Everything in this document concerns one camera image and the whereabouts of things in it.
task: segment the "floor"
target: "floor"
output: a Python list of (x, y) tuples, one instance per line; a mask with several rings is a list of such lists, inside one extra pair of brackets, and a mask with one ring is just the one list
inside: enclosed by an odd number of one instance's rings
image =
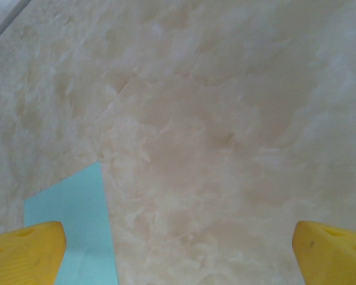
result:
[(356, 0), (32, 0), (0, 37), (0, 233), (99, 160), (121, 284), (304, 284), (356, 230)]

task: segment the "marble veining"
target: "marble veining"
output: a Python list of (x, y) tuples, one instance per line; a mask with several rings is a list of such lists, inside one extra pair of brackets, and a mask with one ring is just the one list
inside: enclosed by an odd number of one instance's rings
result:
[(356, 0), (32, 0), (0, 37), (0, 233), (97, 160), (121, 284), (303, 284), (296, 222), (356, 230)]

